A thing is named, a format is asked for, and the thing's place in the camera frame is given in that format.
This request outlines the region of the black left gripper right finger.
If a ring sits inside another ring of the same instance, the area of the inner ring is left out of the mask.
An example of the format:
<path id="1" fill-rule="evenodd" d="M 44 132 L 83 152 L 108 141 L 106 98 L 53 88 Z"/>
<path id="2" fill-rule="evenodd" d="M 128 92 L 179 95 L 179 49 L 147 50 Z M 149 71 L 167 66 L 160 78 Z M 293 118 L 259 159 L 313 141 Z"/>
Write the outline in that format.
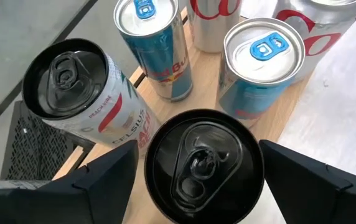
<path id="1" fill-rule="evenodd" d="M 265 178 L 287 224 L 356 224 L 356 175 L 260 140 Z"/>

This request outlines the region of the white Peach Vibe Celsius can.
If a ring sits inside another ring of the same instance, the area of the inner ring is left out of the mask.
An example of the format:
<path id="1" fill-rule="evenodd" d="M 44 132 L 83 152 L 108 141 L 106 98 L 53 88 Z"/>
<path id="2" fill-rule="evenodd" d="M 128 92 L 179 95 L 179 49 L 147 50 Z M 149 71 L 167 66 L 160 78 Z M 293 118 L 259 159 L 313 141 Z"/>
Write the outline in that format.
<path id="1" fill-rule="evenodd" d="M 22 98 L 54 128 L 111 148 L 136 140 L 140 156 L 159 128 L 112 58 L 86 39 L 66 39 L 38 54 L 24 75 Z"/>

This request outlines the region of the black perforated metal box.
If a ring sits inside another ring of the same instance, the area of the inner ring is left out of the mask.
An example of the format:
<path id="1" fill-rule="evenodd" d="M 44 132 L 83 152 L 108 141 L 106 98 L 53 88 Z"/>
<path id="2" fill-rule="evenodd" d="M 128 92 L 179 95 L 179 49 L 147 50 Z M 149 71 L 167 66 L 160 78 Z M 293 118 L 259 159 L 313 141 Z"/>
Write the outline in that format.
<path id="1" fill-rule="evenodd" d="M 51 180 L 77 146 L 94 142 L 45 124 L 16 101 L 1 169 L 2 180 Z"/>

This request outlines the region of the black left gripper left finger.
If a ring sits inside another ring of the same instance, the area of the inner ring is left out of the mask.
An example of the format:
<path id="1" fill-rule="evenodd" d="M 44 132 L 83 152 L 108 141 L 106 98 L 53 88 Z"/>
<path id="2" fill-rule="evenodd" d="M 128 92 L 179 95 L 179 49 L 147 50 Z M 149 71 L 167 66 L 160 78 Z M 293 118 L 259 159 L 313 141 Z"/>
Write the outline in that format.
<path id="1" fill-rule="evenodd" d="M 0 224 L 122 224 L 138 159 L 130 140 L 38 189 L 0 189 Z"/>

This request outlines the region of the silver cola can red script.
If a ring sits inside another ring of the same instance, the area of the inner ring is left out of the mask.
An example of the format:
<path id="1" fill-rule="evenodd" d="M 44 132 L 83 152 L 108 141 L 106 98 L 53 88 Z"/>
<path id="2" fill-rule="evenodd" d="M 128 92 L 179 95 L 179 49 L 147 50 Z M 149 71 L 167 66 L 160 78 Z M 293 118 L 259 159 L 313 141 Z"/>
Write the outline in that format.
<path id="1" fill-rule="evenodd" d="M 295 28 L 305 45 L 305 59 L 294 83 L 306 78 L 356 21 L 356 0 L 278 0 L 273 17 Z"/>
<path id="2" fill-rule="evenodd" d="M 227 32 L 240 20 L 242 0 L 187 0 L 187 14 L 196 48 L 219 53 Z"/>

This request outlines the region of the silver blue Red Bull can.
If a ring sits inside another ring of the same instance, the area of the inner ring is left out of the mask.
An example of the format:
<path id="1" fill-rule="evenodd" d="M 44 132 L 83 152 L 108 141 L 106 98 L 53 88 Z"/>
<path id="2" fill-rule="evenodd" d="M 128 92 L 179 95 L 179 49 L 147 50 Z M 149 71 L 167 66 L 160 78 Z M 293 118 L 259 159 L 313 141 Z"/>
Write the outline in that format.
<path id="1" fill-rule="evenodd" d="M 257 17 L 233 26 L 223 40 L 216 108 L 252 127 L 292 84 L 305 58 L 289 24 Z"/>
<path id="2" fill-rule="evenodd" d="M 119 0 L 116 27 L 155 92 L 186 98 L 193 87 L 182 18 L 176 0 Z"/>

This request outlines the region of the silver pineapple print Celsius can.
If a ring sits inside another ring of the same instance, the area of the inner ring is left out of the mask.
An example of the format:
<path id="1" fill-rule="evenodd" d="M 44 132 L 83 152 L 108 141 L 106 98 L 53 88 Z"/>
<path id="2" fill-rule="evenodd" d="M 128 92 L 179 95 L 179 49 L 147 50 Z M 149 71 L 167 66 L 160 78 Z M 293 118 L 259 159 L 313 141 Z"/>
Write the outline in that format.
<path id="1" fill-rule="evenodd" d="M 144 178 L 155 206 L 176 224 L 237 224 L 260 198 L 265 163 L 258 141 L 239 121 L 194 109 L 158 129 Z"/>

